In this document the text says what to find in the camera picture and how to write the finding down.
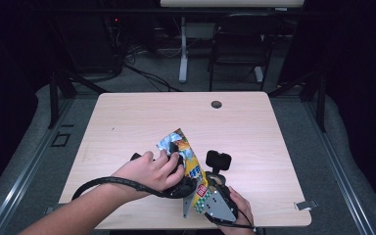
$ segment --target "cables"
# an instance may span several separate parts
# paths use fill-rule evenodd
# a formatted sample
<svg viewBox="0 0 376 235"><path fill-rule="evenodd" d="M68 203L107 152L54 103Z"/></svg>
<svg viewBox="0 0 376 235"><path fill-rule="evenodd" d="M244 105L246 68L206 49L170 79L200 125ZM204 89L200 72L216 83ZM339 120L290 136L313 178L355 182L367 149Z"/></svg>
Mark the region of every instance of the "cables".
<svg viewBox="0 0 376 235"><path fill-rule="evenodd" d="M141 183L132 181L130 179L109 176L109 177L96 178L96 179L93 179L93 180L88 181L87 183L81 185L75 191L74 195L72 195L71 200L78 198L87 189L94 187L96 185L105 184L105 183L122 184L122 185L132 187L132 188L136 189L136 191L144 191L144 192L153 194L153 195L160 197L160 198L170 198L170 199L180 199L180 198L187 197L194 190L196 190L196 185L197 185L195 180L193 180L192 182L185 180L185 181L183 181L183 183L186 183L186 184L184 184L182 186L186 186L186 187L178 187L178 188L176 188L176 190L172 191L171 193L167 193L167 192L159 192L155 189L152 189L148 186L145 186Z"/></svg>
<svg viewBox="0 0 376 235"><path fill-rule="evenodd" d="M158 91L161 91L161 89L153 83L154 81L156 83L159 83L160 85L166 86L168 92L170 92L171 90L182 92L182 90L170 86L169 83L167 83L167 81L165 81L163 78L158 77L157 75L138 70L138 69L131 67L129 65L124 65L124 67L130 69L131 71L134 71L134 72L137 72L137 73L143 75L146 79L149 80L149 82L151 82L151 84L153 86L155 86L158 89Z"/></svg>
<svg viewBox="0 0 376 235"><path fill-rule="evenodd" d="M246 217L246 215L239 210L239 212L246 218L246 220L249 221L249 219ZM252 223L249 221L249 224L250 225L242 225L242 224L235 224L235 223L230 223L230 222L224 222L224 221L221 221L217 218L214 218L212 217L211 215L209 215L208 213L205 213L205 216L206 218L211 222L211 223L214 223L216 225L220 225L220 226L225 226L225 227L236 227L236 228L249 228L249 229L252 229L253 232L255 232L257 234L258 232L258 229L252 225Z"/></svg>

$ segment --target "white table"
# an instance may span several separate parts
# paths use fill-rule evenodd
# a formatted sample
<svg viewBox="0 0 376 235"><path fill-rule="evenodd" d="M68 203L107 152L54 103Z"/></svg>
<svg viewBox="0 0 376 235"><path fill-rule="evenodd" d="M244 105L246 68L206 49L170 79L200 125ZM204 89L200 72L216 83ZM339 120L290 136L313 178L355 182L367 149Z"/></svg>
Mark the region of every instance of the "white table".
<svg viewBox="0 0 376 235"><path fill-rule="evenodd" d="M222 104L220 109L212 101ZM255 225L306 226L309 211L276 117L263 92L117 93L100 96L70 171L60 203L94 178L109 176L135 153L151 150L181 128L204 170L208 150L231 155L222 171L227 185L252 205ZM215 228L191 210L183 218L182 199L150 196L116 210L98 229Z"/></svg>

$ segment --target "black chair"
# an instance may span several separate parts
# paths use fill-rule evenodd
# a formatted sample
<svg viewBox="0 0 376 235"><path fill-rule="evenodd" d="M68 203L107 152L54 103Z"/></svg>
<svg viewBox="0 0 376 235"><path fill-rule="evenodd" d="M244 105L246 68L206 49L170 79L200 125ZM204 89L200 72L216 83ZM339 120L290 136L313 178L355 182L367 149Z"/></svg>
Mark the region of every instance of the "black chair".
<svg viewBox="0 0 376 235"><path fill-rule="evenodd" d="M209 61L210 91L214 64L221 66L263 67L263 89L272 45L282 29L282 20L273 15L230 14L214 27Z"/></svg>

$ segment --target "black cable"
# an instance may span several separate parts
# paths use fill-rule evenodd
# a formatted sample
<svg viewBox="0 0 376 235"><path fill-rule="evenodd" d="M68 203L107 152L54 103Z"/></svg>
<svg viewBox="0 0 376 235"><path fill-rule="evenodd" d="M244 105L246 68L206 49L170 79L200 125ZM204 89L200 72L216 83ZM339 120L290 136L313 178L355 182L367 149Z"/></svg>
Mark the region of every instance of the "black cable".
<svg viewBox="0 0 376 235"><path fill-rule="evenodd" d="M164 193L164 192L159 192L155 189L152 189L148 186L145 186L141 183L138 183L138 182L135 182L135 181L132 181L132 180L129 180L129 179L109 176L109 177L102 177L102 178L93 179L93 180L88 181L87 183L81 185L75 191L74 195L72 195L71 200L78 198L87 189L92 188L94 186L97 186L99 184L105 184L105 183L115 183L115 184L126 185L126 186L129 186L129 187L136 189L136 191L144 191L144 192L153 194L153 195L160 197L160 198L180 199L180 198L185 198L192 193L192 192L185 191L183 193L168 194L168 193Z"/></svg>
<svg viewBox="0 0 376 235"><path fill-rule="evenodd" d="M239 212L246 218L246 220L249 221L249 219L246 217L246 215L239 210ZM208 213L205 213L205 216L206 218L211 222L211 223L214 223L216 225L220 225L220 226L225 226L225 227L236 227L236 228L248 228L248 229L252 229L253 232L255 232L257 234L258 232L258 228L253 226L250 221L249 221L249 224L250 225L242 225L242 224L236 224L236 223L230 223L230 222L224 222L224 221L221 221L220 219L217 219L217 218L214 218L212 217L211 215L209 215Z"/></svg>
<svg viewBox="0 0 376 235"><path fill-rule="evenodd" d="M156 83L159 83L160 85L163 85L163 86L166 86L167 87L167 91L170 92L171 90L174 90L174 91L178 91L178 92L183 92L182 90L178 89L178 88L175 88L175 87L172 87L169 85L169 83L167 83L166 80L164 80L163 78L160 78L158 77L157 75L154 75L154 74L151 74L151 73L148 73L148 72L145 72L145 71L142 71L142 70L138 70L134 67L131 67L129 65L123 65L125 68L128 68L130 69L131 71L134 71L136 73L139 73L141 75L143 75L145 78L147 78L149 81L155 81Z"/></svg>
<svg viewBox="0 0 376 235"><path fill-rule="evenodd" d="M151 79L148 78L148 81L149 81L149 82L150 82L155 88L157 88L157 90L158 90L159 92L162 92L162 90L161 90L158 86L156 86L155 83L154 83Z"/></svg>
<svg viewBox="0 0 376 235"><path fill-rule="evenodd" d="M119 75L119 73L116 70L116 71L112 71L112 72L110 72L108 74L105 74L103 76L100 76L100 77L96 77L96 78L88 78L88 77L86 77L85 79L88 80L88 81L91 81L93 83L98 83L98 82L102 82L102 81L112 80L113 78L117 77L118 75Z"/></svg>

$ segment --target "metal bracket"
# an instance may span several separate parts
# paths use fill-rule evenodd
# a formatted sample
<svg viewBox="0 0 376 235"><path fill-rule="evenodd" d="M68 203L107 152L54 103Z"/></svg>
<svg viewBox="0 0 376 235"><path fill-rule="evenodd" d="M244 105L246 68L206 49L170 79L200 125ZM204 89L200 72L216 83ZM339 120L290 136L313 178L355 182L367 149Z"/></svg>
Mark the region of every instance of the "metal bracket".
<svg viewBox="0 0 376 235"><path fill-rule="evenodd" d="M317 206L318 206L318 203L316 203L315 200L304 201L304 202L301 202L301 203L295 203L295 209L297 209L299 211L302 211L302 210L311 211L312 209L316 208Z"/></svg>
<svg viewBox="0 0 376 235"><path fill-rule="evenodd" d="M204 202L204 211L214 218L234 222L236 217L232 209L227 206L221 194L217 190L213 190L211 193L212 195Z"/></svg>
<svg viewBox="0 0 376 235"><path fill-rule="evenodd" d="M201 184L201 181L200 180L197 180L197 187L196 189L198 189L198 187L200 186ZM195 197L195 194L197 193L197 190L195 190L194 192L192 192L192 194L190 194L189 196L185 197L183 199L183 212L184 212L184 218L187 218L189 217L189 210L191 210L192 208L192 202L194 201L194 197Z"/></svg>
<svg viewBox="0 0 376 235"><path fill-rule="evenodd" d="M49 214L54 211L54 208L46 208L44 214Z"/></svg>

